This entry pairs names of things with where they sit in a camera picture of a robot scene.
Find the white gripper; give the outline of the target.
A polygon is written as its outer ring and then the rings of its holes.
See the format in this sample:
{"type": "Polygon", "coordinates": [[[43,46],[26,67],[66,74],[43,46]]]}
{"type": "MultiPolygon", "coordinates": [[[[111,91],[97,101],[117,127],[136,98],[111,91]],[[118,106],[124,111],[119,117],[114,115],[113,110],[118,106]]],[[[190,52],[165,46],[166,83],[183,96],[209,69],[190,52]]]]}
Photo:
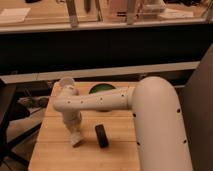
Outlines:
{"type": "Polygon", "coordinates": [[[77,113],[63,113],[63,123],[71,134],[80,131],[82,116],[80,112],[77,113]]]}

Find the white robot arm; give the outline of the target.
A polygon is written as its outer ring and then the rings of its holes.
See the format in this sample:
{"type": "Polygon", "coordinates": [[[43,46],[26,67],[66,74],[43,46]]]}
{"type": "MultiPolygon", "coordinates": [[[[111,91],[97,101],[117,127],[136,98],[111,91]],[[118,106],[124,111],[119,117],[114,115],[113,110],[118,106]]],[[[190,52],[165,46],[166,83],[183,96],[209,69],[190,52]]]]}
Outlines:
{"type": "Polygon", "coordinates": [[[184,119],[175,88],[161,77],[134,86],[80,95],[74,80],[60,80],[53,103],[66,122],[83,110],[130,110],[134,115],[141,171],[193,171],[184,119]]]}

